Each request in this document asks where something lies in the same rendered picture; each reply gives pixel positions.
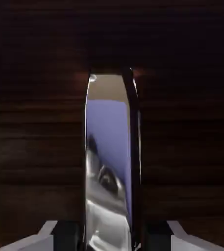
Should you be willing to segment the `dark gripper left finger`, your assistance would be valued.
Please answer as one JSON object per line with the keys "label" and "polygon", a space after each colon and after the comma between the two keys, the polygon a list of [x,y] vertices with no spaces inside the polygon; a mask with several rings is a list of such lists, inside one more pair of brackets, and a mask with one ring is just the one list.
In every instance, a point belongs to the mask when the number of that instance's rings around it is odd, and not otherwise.
{"label": "dark gripper left finger", "polygon": [[46,221],[37,234],[0,248],[0,251],[81,251],[79,226],[71,221]]}

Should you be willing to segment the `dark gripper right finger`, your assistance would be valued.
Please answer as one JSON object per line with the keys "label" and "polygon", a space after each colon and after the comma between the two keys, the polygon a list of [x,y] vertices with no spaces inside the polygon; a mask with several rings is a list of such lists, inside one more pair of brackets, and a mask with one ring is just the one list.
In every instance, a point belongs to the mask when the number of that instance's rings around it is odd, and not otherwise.
{"label": "dark gripper right finger", "polygon": [[224,251],[224,247],[187,234],[178,221],[146,225],[143,251]]}

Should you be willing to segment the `curved shiny metal handle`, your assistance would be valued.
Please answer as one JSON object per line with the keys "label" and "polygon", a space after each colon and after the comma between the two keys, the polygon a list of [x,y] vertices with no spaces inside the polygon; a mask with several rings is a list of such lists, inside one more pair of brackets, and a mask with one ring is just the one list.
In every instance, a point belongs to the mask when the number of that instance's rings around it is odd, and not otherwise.
{"label": "curved shiny metal handle", "polygon": [[91,73],[85,102],[86,251],[141,247],[141,138],[133,70]]}

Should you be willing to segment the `dark wood cabinet door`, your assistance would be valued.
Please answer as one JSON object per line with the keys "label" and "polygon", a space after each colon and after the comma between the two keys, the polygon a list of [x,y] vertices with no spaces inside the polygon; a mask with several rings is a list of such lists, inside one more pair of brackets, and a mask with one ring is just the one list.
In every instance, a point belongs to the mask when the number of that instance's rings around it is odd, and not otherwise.
{"label": "dark wood cabinet door", "polygon": [[144,220],[224,247],[224,0],[0,0],[0,247],[82,220],[89,70],[126,66]]}

